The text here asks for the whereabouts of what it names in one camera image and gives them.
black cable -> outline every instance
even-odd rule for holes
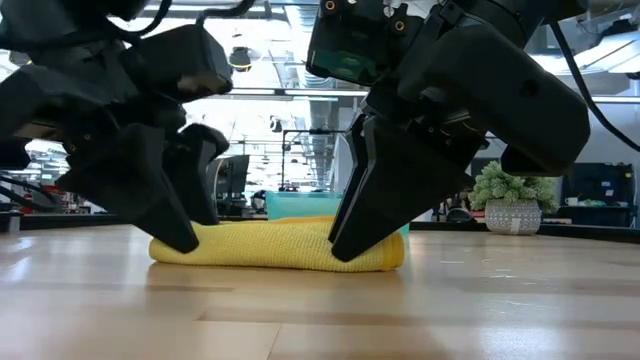
[[[196,19],[196,25],[203,26],[207,18],[211,17],[231,18],[244,15],[247,13],[247,11],[249,11],[249,9],[251,9],[254,3],[255,0],[242,0],[238,5],[229,9],[205,9],[200,13],[200,15],[198,15],[198,18]]]
[[[136,42],[141,36],[152,32],[160,25],[162,20],[167,16],[171,4],[172,0],[162,0],[153,21],[142,30],[128,31],[121,29],[105,17],[105,29],[103,31],[75,32],[58,38],[42,41],[15,40],[7,36],[0,35],[0,49],[17,52],[32,52],[79,46],[102,40],[118,39],[129,43]]]
[[[41,212],[53,212],[56,209],[56,198],[53,197],[53,195],[51,195],[47,190],[39,187],[39,186],[34,186],[29,184],[26,181],[21,181],[21,180],[14,180],[12,178],[6,177],[6,176],[0,176],[0,181],[9,183],[9,184],[13,184],[13,185],[18,185],[18,186],[22,186],[25,187],[29,190],[35,191],[37,193],[42,194],[45,198],[47,198],[47,200],[49,200],[51,202],[51,206],[46,206],[46,205],[42,205],[42,204],[38,204],[35,203],[31,200],[27,200],[24,197],[16,194],[15,192],[0,186],[0,195],[4,195],[7,198],[9,198],[9,200],[14,201],[24,207],[28,207],[30,209],[36,210],[36,211],[41,211]]]
[[[589,110],[595,115],[596,119],[602,124],[602,126],[607,129],[611,134],[620,139],[623,143],[628,145],[635,151],[640,152],[640,146],[633,142],[633,140],[629,139],[625,134],[623,134],[620,130],[618,130],[613,124],[607,120],[607,117],[604,116],[598,105],[593,102],[591,98],[591,94],[589,93],[589,89],[587,88],[587,84],[584,82],[582,78],[582,74],[580,73],[580,69],[578,68],[578,64],[576,64],[576,60],[573,58],[573,54],[571,53],[571,48],[569,47],[569,43],[567,43],[567,39],[564,37],[562,33],[562,29],[560,29],[560,25],[557,22],[552,22],[549,24],[551,26],[551,30],[553,31],[553,35],[558,40],[558,45],[560,45],[560,50],[564,55],[567,64],[569,65],[569,70],[571,70],[571,75],[573,75],[574,80],[576,81],[576,85],[578,85],[578,89],[580,90],[580,94],[584,98],[584,101],[587,103]]]

teal box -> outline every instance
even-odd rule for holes
[[[268,192],[267,217],[278,220],[291,217],[334,216],[338,212],[342,194]],[[398,230],[404,239],[409,238],[409,224]]]

folded towel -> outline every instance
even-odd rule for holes
[[[216,226],[194,224],[200,245],[182,254],[157,239],[152,259],[172,264],[252,266],[336,272],[389,271],[402,265],[402,235],[394,233],[356,259],[344,263],[331,255],[327,240],[333,217],[248,221]]]

wood grain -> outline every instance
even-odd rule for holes
[[[396,272],[154,264],[127,226],[0,236],[0,359],[637,359],[640,247],[416,232]]]

white pot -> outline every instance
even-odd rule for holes
[[[542,211],[537,201],[511,203],[489,200],[484,209],[487,228],[504,235],[533,235],[540,229]]]

